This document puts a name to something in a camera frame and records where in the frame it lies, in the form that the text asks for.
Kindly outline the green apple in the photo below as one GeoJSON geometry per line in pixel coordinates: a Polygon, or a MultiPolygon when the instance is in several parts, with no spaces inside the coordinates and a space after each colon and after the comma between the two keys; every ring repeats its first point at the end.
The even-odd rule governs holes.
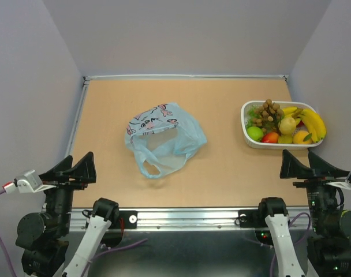
{"type": "Polygon", "coordinates": [[[264,132],[262,131],[261,128],[257,126],[250,126],[247,129],[247,134],[253,141],[257,141],[257,142],[260,142],[261,139],[264,137],[264,132]]]}

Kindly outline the blue plastic bag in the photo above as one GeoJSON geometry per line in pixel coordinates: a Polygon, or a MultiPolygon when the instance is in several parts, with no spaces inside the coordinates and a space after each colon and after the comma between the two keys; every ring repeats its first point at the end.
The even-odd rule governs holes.
{"type": "Polygon", "coordinates": [[[134,116],[126,126],[124,143],[142,175],[158,179],[182,169],[207,138],[192,115],[170,102],[134,116]]]}

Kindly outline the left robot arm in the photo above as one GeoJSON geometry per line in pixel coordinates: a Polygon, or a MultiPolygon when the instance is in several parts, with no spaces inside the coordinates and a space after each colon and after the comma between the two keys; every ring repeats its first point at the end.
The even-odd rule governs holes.
{"type": "Polygon", "coordinates": [[[119,222],[119,205],[100,198],[88,214],[85,234],[71,260],[65,266],[74,191],[96,182],[93,152],[87,152],[76,164],[65,157],[49,171],[26,171],[14,179],[20,193],[45,194],[45,210],[23,216],[17,225],[16,246],[22,248],[23,271],[28,276],[83,276],[109,227],[119,222]]]}

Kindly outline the yellow pear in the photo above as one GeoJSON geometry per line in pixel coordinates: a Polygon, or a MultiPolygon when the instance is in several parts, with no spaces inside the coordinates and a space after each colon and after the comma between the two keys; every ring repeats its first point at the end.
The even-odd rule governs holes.
{"type": "Polygon", "coordinates": [[[296,121],[292,117],[285,117],[279,123],[279,131],[282,135],[292,134],[296,129],[296,121]]]}

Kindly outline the yellow banana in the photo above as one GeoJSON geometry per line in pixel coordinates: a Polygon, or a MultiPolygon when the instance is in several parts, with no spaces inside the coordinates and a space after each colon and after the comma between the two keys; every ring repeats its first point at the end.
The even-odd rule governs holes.
{"type": "Polygon", "coordinates": [[[309,108],[298,108],[293,115],[301,118],[306,129],[312,134],[311,139],[314,143],[318,143],[325,138],[327,134],[326,126],[318,113],[309,108]]]}

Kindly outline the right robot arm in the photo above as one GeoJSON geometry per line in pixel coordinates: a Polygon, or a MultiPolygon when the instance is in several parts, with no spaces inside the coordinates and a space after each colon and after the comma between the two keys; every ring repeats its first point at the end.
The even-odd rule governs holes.
{"type": "Polygon", "coordinates": [[[262,199],[256,218],[270,231],[279,276],[351,276],[351,209],[345,209],[343,194],[351,190],[351,170],[341,170],[312,151],[308,160],[305,166],[285,149],[279,174],[282,179],[293,179],[293,185],[307,194],[315,233],[307,238],[307,271],[298,262],[283,199],[262,199]]]}

